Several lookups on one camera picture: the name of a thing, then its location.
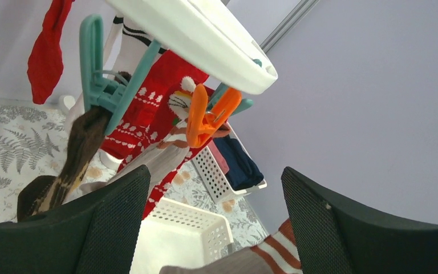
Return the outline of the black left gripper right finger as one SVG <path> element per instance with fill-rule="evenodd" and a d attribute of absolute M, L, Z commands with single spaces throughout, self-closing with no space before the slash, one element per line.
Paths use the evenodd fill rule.
<path fill-rule="evenodd" d="M 374 209 L 291 167 L 281 181 L 304 273 L 438 273 L 438 224 Z"/>

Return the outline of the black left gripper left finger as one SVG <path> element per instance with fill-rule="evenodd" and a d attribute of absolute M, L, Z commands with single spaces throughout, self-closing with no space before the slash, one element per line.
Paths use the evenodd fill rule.
<path fill-rule="evenodd" d="M 117 181 L 18 223 L 0 223 L 0 273 L 129 273 L 150 173 Z"/>

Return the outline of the brown striped sock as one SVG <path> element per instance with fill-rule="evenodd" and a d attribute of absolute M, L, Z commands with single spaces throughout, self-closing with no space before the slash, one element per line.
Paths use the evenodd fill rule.
<path fill-rule="evenodd" d="M 135 168 L 145 165 L 151 175 L 148 183 L 148 194 L 159 184 L 171 171 L 176 169 L 190 152 L 186 141 L 186 121 L 183 120 L 175 125 L 169 134 L 160 142 L 151 144 L 139 156 L 133 158 L 125 167 L 118 171 L 107 182 L 84 183 L 79 189 L 82 194 L 88 194 L 107 186 L 124 175 L 132 172 Z"/>
<path fill-rule="evenodd" d="M 294 231 L 290 219 L 278 231 L 262 242 L 245 247 L 200 268 L 164 266 L 160 274 L 299 274 L 302 263 L 298 256 Z"/>

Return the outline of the teal clothes clip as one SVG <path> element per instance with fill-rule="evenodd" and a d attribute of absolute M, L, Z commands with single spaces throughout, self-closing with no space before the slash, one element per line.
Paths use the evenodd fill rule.
<path fill-rule="evenodd" d="M 238 97 L 234 94 L 232 96 L 227 95 L 227 91 L 229 89 L 229 86 L 225 83 L 220 83 L 218 87 L 215 89 L 215 91 L 212 93 L 212 95 L 209 97 L 209 102 L 207 106 L 207 110 L 210 111 L 213 109 L 214 106 L 216 106 L 217 103 L 220 104 L 220 106 L 223 106 L 224 104 L 226 106 L 232 106 L 234 102 L 237 101 Z M 240 112 L 243 112 L 253 106 L 254 102 L 252 99 L 241 99 L 239 104 L 237 105 L 236 109 L 232 112 L 232 115 L 238 114 Z"/>
<path fill-rule="evenodd" d="M 104 130 L 105 135 L 111 134 L 119 124 L 160 49 L 160 42 L 153 40 L 131 80 L 127 81 L 118 72 L 103 70 L 102 17 L 91 14 L 82 21 L 79 29 L 79 52 L 84 109 L 89 111 L 92 106 L 100 106 L 111 114 Z"/>

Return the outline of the orange clothes clip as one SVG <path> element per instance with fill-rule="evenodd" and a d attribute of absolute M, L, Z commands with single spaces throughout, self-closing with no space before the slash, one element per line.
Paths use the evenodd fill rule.
<path fill-rule="evenodd" d="M 242 99 L 240 91 L 229 88 L 227 95 L 235 95 L 237 101 L 232 106 L 220 106 L 219 103 L 208 111 L 209 97 L 203 84 L 198 84 L 193 92 L 186 127 L 186 140 L 189 147 L 199 148 L 219 129 L 231 116 Z"/>

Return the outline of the red dotted sock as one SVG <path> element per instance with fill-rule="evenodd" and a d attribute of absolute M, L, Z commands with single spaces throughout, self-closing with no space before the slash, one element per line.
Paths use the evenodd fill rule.
<path fill-rule="evenodd" d="M 190 91 L 181 87 L 186 76 L 204 83 L 209 75 L 188 63 L 173 51 L 166 51 L 151 67 L 119 125 L 108 135 L 101 149 L 114 158 L 131 159 L 149 145 L 159 142 L 179 122 L 167 106 L 169 97 L 177 91 L 179 98 L 189 99 Z"/>

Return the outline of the white round clip hanger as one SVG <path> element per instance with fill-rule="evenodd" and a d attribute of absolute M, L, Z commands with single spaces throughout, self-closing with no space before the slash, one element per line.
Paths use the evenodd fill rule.
<path fill-rule="evenodd" d="M 277 79 L 273 64 L 221 1 L 108 1 L 177 55 L 226 85 L 258 95 Z"/>

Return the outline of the white sock with black stripes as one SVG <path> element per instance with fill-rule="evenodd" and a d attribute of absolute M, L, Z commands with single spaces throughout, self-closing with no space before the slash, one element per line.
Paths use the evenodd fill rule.
<path fill-rule="evenodd" d="M 103 64 L 106 64 L 109 60 L 112 48 L 118 37 L 121 38 L 121 42 L 119 53 L 113 63 L 112 70 L 118 72 L 122 78 L 129 81 L 152 42 L 153 37 L 130 19 L 125 18 L 123 15 L 116 14 L 108 37 L 104 43 Z M 62 110 L 67 113 L 64 121 L 64 130 L 70 132 L 72 123 L 85 112 L 83 95 L 80 94 L 78 98 L 67 95 L 64 96 L 60 102 L 64 104 Z"/>

